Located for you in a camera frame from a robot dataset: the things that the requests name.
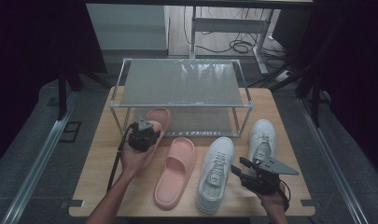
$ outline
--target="wooden tabletop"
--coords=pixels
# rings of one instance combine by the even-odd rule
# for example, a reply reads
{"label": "wooden tabletop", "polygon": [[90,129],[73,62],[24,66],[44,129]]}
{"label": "wooden tabletop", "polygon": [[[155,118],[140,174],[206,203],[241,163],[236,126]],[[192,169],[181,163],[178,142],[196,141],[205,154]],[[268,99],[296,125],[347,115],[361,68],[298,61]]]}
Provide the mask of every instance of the wooden tabletop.
{"label": "wooden tabletop", "polygon": [[[245,97],[245,90],[240,89]],[[95,208],[98,202],[105,196],[106,187],[116,150],[121,140],[118,126],[112,117],[109,108],[110,98],[113,89],[110,91],[103,114],[92,141],[92,145],[83,167],[80,179],[73,200],[83,201],[80,207],[70,207],[69,213],[73,217],[87,217]],[[249,89],[255,108],[250,114],[249,120],[240,138],[232,138],[234,143],[233,164],[243,169],[239,163],[239,157],[246,157],[249,150],[249,133],[253,124],[259,119],[268,119],[273,123],[276,130],[277,148],[275,157],[281,162],[289,165],[300,172],[299,175],[281,175],[291,190],[290,207],[287,210],[288,216],[311,216],[315,213],[313,206],[303,206],[302,202],[311,201],[308,188],[301,174],[296,156],[287,137],[284,124],[279,116],[277,107],[271,92],[267,89]],[[123,118],[126,110],[119,108],[118,117]],[[201,177],[203,166],[203,155],[217,138],[191,137],[197,149],[197,161],[190,180],[182,195],[182,198],[173,210],[161,210],[153,199],[154,189],[161,176],[165,158],[169,146],[174,140],[173,137],[164,137],[151,163],[133,180],[128,187],[118,212],[119,217],[253,217],[266,216],[264,208],[260,205],[259,198],[246,188],[236,175],[230,174],[224,193],[223,201],[213,215],[207,215],[197,209],[195,198],[198,182]],[[118,167],[116,176],[121,171]]]}

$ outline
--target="floor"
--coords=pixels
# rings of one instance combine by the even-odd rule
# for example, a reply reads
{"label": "floor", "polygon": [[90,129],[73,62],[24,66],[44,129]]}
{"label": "floor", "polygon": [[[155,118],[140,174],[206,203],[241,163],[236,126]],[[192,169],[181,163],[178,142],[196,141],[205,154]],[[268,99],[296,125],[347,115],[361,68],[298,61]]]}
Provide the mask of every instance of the floor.
{"label": "floor", "polygon": [[[189,44],[191,43],[191,18],[192,7],[170,7],[170,34],[168,54],[183,56],[189,54]],[[274,10],[268,34],[273,32],[280,10]],[[271,11],[262,8],[228,8],[228,7],[197,7],[197,18],[223,18],[223,19],[243,19],[243,20],[265,20]],[[236,33],[210,33],[197,32],[195,44],[197,55],[214,56],[253,56],[253,51],[247,43],[253,45],[258,41],[256,34],[236,34]],[[236,50],[231,48],[231,42],[235,42]],[[264,47],[274,49],[273,44],[266,40]]]}
{"label": "floor", "polygon": [[[212,15],[216,14],[212,8],[209,10]],[[171,15],[171,28],[175,22],[173,18],[178,17]],[[170,33],[171,39],[174,35],[184,38],[184,33],[180,32],[180,34]],[[170,45],[169,55],[164,56],[105,55],[108,73],[99,76],[109,83],[116,83],[122,57],[185,58],[188,54],[188,44],[184,43],[185,41],[183,39],[182,42],[176,42],[179,48],[173,48]],[[224,45],[208,46],[200,39],[197,43],[209,48],[222,49],[224,47]],[[266,40],[266,45],[267,48],[280,49],[280,46],[270,38]],[[250,52],[247,55],[236,54],[236,52],[231,52],[231,55],[229,53],[220,55],[198,51],[198,55],[199,58],[208,56],[238,58],[241,61],[246,82],[253,84],[254,88],[263,83],[264,77],[259,73],[256,60]],[[280,60],[271,60],[268,68],[273,71],[282,63]],[[71,199],[109,89],[86,76],[80,77],[85,87],[78,94],[68,120],[68,126],[80,124],[78,134],[73,136],[70,132],[62,133],[59,142],[49,155],[47,165],[38,182],[35,182],[33,191],[29,193],[27,204],[19,206],[21,210],[19,223],[83,223],[85,220],[84,217],[70,217],[68,207],[71,205]],[[316,212],[311,217],[288,217],[289,223],[378,223],[378,173],[329,111],[326,94],[322,96],[325,100],[319,108],[320,127],[314,127],[307,112],[310,99],[309,97],[297,99],[294,94],[297,84],[298,82],[293,82],[275,91],[273,97],[313,198],[312,204],[315,205]],[[30,172],[37,155],[47,142],[50,130],[56,123],[57,97],[56,81],[41,89],[33,114],[22,127],[4,158],[0,160],[0,222],[4,220],[8,208],[13,205],[22,182]],[[242,217],[117,218],[116,223],[176,223],[177,221],[179,223],[269,222],[266,217]]]}

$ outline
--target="shoelace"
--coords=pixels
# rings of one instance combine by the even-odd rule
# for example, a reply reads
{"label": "shoelace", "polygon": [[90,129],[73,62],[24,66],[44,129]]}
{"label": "shoelace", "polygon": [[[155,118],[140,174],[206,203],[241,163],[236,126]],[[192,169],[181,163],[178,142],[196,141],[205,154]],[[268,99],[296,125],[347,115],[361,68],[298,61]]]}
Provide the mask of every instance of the shoelace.
{"label": "shoelace", "polygon": [[217,162],[219,164],[228,164],[228,157],[226,154],[217,152],[216,158],[214,159],[214,162]]}
{"label": "shoelace", "polygon": [[262,140],[258,147],[258,152],[253,158],[254,163],[262,163],[266,154],[270,153],[270,134],[269,133],[261,133],[259,138]]}
{"label": "shoelace", "polygon": [[270,134],[269,133],[261,133],[259,138],[261,138],[264,141],[270,142]]}

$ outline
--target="sneaker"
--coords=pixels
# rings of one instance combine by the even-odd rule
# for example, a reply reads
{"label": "sneaker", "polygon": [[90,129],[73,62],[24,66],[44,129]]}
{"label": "sneaker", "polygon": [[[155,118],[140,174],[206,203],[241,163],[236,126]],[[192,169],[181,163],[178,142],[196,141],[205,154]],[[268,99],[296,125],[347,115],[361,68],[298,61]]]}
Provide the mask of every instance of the sneaker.
{"label": "sneaker", "polygon": [[205,213],[215,213],[224,195],[234,144],[227,137],[220,137],[209,147],[203,158],[203,169],[197,192],[197,207]]}
{"label": "sneaker", "polygon": [[[260,119],[253,125],[249,138],[249,154],[247,158],[256,164],[262,163],[266,157],[272,157],[276,148],[276,134],[269,120]],[[253,169],[245,168],[248,175],[256,176]]]}

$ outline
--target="slide sandal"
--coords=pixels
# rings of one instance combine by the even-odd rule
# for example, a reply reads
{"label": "slide sandal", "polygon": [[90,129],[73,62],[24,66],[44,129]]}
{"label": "slide sandal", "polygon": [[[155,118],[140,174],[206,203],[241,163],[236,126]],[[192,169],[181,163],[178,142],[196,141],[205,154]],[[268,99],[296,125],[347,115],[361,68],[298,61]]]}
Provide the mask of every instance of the slide sandal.
{"label": "slide sandal", "polygon": [[[167,108],[154,108],[148,111],[146,119],[154,124],[154,132],[161,131],[160,137],[157,139],[156,144],[152,146],[157,149],[157,145],[165,135],[165,132],[168,130],[169,124],[171,123],[171,112]],[[151,159],[153,159],[154,152],[147,156],[142,168],[148,166]]]}
{"label": "slide sandal", "polygon": [[171,144],[165,166],[154,191],[154,201],[164,210],[177,206],[189,182],[197,158],[194,144],[185,137],[177,137]]}

